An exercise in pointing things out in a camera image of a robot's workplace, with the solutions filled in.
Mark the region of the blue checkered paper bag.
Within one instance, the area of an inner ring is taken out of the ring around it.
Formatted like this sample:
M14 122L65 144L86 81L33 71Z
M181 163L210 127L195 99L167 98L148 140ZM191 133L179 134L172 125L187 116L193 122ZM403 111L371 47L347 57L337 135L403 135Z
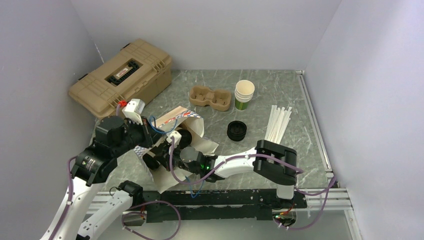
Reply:
M175 130L189 131L191 134L189 146L205 155L213 155L219 146L218 143L203 138L204 119L196 112L182 106L178 106L159 117L156 124L160 130L169 131L174 124L177 124ZM136 146L133 150L144 167L143 172L148 173L145 180L152 182L153 187L151 189L153 191L158 191L161 194L178 184L171 172L165 170L165 167L160 166L155 170L148 169L147 161L143 159L148 155L148 148Z

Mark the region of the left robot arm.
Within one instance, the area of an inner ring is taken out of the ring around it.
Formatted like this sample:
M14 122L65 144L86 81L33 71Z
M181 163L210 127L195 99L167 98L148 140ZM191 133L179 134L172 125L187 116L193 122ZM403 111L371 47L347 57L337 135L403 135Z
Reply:
M92 144L67 164L68 187L43 240L96 240L127 209L144 203L143 188L129 180L97 212L85 219L97 193L118 166L118 157L135 147L151 148L162 136L145 117L140 121L107 116L95 128Z

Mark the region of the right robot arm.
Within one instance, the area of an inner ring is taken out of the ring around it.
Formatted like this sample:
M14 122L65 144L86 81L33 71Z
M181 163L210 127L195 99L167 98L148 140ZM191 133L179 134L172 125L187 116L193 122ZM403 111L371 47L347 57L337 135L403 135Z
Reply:
M295 201L294 187L301 170L297 165L297 151L268 141L259 140L255 147L233 155L204 155L194 148L188 149L188 158L180 155L183 151L171 143L159 146L162 151L159 162L167 171L174 167L200 176L200 181L215 183L233 175L255 172L275 183L276 203L287 208Z

